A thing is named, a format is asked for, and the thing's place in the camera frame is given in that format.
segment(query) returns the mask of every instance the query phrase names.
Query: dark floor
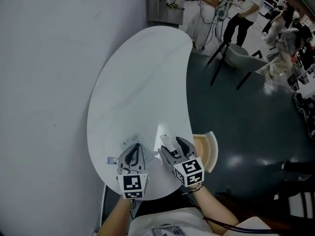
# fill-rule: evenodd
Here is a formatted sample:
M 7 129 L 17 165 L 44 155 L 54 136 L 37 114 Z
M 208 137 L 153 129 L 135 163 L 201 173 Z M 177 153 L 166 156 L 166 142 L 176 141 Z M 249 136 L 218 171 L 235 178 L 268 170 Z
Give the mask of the dark floor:
M 254 200 L 274 195 L 283 179 L 293 179 L 281 164 L 315 160 L 315 147 L 284 87 L 266 94 L 264 78 L 253 73 L 236 90 L 244 74 L 224 64 L 210 86 L 220 59 L 192 53 L 187 70 L 187 101 L 193 134 L 213 131 L 219 144 L 214 170 L 205 177 L 212 193 Z

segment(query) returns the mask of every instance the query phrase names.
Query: white wall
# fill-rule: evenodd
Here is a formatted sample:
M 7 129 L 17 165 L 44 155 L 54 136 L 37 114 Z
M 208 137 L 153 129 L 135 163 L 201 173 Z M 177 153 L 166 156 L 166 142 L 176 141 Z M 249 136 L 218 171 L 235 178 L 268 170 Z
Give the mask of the white wall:
M 90 236 L 103 183 L 88 154 L 105 62 L 146 26 L 146 0 L 0 0 L 0 231 Z

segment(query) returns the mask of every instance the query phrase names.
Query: chair leg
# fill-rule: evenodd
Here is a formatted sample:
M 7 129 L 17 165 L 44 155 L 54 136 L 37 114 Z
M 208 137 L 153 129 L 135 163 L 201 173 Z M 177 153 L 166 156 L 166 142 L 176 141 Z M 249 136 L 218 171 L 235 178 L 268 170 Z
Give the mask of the chair leg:
M 213 56 L 211 57 L 211 59 L 208 61 L 207 65 L 209 65 L 214 59 L 215 57 L 218 55 L 218 53 L 221 51 L 221 49 L 224 47 L 224 45 L 226 45 L 226 42 L 223 42 L 220 47 L 217 49 L 217 51 L 213 54 Z
M 245 75 L 244 79 L 240 82 L 240 84 L 237 86 L 236 90 L 240 89 L 241 86 L 244 84 L 244 82 L 248 79 L 248 77 L 251 75 L 252 73 L 249 72 Z
M 262 58 L 262 54 L 261 54 L 261 51 L 258 50 L 257 52 L 255 52 L 252 56 L 255 57 L 255 56 L 259 56 L 259 58 L 261 59 Z
M 218 73 L 219 73 L 219 71 L 220 71 L 220 69 L 221 69 L 221 66 L 222 66 L 222 64 L 223 64 L 223 62 L 224 62 L 227 48 L 228 48 L 228 46 L 226 47 L 226 49 L 225 49 L 225 51 L 224 51 L 224 53 L 223 53 L 222 59 L 221 59 L 219 65 L 218 65 L 218 67 L 217 67 L 217 69 L 216 69 L 216 71 L 215 71 L 215 74 L 214 74 L 214 76 L 213 76 L 213 78 L 212 78 L 212 80 L 211 80 L 210 85 L 213 85 L 213 83 L 214 83 L 215 80 L 216 80 L 216 77 L 217 77 L 217 75 L 218 75 Z

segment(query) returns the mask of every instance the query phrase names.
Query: gray chair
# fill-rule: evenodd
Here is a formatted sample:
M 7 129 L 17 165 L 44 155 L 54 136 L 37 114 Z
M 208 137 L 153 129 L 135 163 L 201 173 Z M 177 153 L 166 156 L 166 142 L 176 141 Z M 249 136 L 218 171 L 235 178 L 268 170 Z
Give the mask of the gray chair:
M 257 51 L 252 56 L 249 56 L 248 52 L 241 46 L 224 41 L 208 61 L 207 66 L 214 60 L 219 52 L 222 53 L 222 59 L 211 80 L 211 85 L 213 85 L 224 61 L 235 69 L 242 69 L 243 71 L 247 72 L 244 79 L 237 86 L 237 90 L 240 89 L 252 72 L 257 71 L 264 65 L 268 64 L 266 60 L 261 59 L 262 55 L 260 51 Z

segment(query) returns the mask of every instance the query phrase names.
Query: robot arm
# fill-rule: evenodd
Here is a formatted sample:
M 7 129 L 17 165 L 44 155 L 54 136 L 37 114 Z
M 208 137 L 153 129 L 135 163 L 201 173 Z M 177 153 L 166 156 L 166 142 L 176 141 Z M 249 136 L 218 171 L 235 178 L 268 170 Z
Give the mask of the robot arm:
M 142 146 L 137 143 L 119 157 L 117 182 L 125 199 L 143 198 L 149 176 L 145 173 Z
M 196 157 L 195 146 L 181 137 L 176 137 L 176 141 L 182 151 L 170 151 L 165 146 L 161 147 L 167 162 L 173 166 L 175 177 L 185 187 L 203 182 L 205 170 L 200 157 Z

